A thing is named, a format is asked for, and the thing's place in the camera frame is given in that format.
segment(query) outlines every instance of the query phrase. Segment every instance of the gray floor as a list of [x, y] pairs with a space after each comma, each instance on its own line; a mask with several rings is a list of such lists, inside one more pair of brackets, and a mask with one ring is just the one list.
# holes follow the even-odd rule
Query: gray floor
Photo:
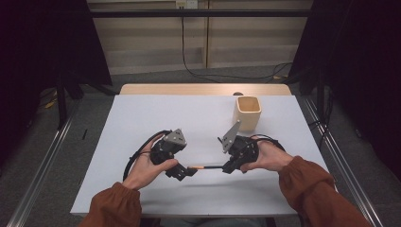
[[[194, 70], [197, 73], [213, 73], [235, 75], [242, 77], [264, 77], [269, 75], [273, 67], [240, 67], [221, 68], [210, 70]], [[278, 74], [284, 76], [288, 69]], [[224, 77], [209, 77], [220, 82], [252, 82], [264, 83], [270, 79], [230, 79]], [[114, 86], [109, 87], [119, 91], [125, 83], [183, 83], [183, 82], [211, 82], [190, 76], [186, 71], [148, 73], [139, 75], [113, 76]], [[85, 97], [78, 102], [77, 114], [72, 120], [71, 127], [65, 136], [61, 150], [54, 159], [44, 184], [36, 198], [32, 209], [23, 221], [24, 226], [76, 226], [80, 217], [69, 214], [78, 193], [80, 182], [91, 161], [96, 143], [103, 129], [108, 112], [113, 104], [112, 96], [105, 96], [100, 92], [82, 86]], [[291, 92], [297, 96], [300, 107], [307, 122], [313, 119], [305, 105], [306, 98], [299, 96], [298, 84], [290, 85]], [[69, 101], [73, 106], [76, 101]], [[342, 154], [352, 168], [357, 180], [372, 202], [383, 226], [401, 226], [401, 183], [376, 158], [369, 142], [355, 134], [356, 127], [347, 117], [341, 106], [335, 101], [331, 114], [330, 131], [335, 137]], [[52, 143], [58, 126], [57, 105], [50, 108], [40, 108], [20, 147], [17, 148], [7, 164], [3, 167], [0, 179], [0, 226], [7, 226], [18, 202], [24, 196], [30, 182], [35, 176], [41, 161]], [[312, 130], [319, 142], [321, 135], [317, 129]], [[322, 147], [322, 156], [330, 172], [336, 177], [339, 192], [349, 201], [357, 204], [357, 200], [349, 189], [336, 165], [333, 157], [325, 145]], [[296, 217], [280, 217], [276, 219], [277, 226], [300, 226]]]

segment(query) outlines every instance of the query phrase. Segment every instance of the beige cup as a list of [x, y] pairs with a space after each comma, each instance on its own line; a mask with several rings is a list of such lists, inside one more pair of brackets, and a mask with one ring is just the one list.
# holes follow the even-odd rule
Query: beige cup
[[240, 131], [253, 131], [259, 121], [262, 107], [255, 96], [239, 96], [235, 102], [233, 124], [241, 121]]

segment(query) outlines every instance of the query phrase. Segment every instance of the white wall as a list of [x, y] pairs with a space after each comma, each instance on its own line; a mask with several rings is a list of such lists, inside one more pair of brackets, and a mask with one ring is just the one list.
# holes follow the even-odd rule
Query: white wall
[[[175, 8], [175, 1], [164, 0], [88, 0], [88, 4], [90, 9]], [[199, 1], [200, 9], [310, 9], [311, 4], [312, 0]], [[94, 21], [112, 75], [184, 69], [181, 18]], [[306, 18], [184, 18], [187, 65], [202, 68], [292, 61], [305, 21]]]

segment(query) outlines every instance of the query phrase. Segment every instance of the person's right hand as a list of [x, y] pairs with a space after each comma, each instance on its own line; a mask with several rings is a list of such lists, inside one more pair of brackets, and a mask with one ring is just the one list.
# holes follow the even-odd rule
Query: person's right hand
[[280, 171], [288, 165], [293, 157], [268, 141], [258, 141], [259, 156], [256, 162], [246, 163], [241, 166], [241, 171], [245, 172], [256, 168], [265, 168], [270, 171]]

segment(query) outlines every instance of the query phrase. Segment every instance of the brown sleeve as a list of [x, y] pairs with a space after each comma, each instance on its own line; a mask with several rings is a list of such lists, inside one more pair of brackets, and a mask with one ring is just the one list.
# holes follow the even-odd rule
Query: brown sleeve
[[294, 157], [279, 172], [279, 183], [288, 204], [311, 226], [371, 226], [334, 189], [333, 177], [315, 163]]
[[139, 226], [142, 213], [139, 195], [139, 191], [115, 183], [92, 198], [89, 213], [79, 227]]

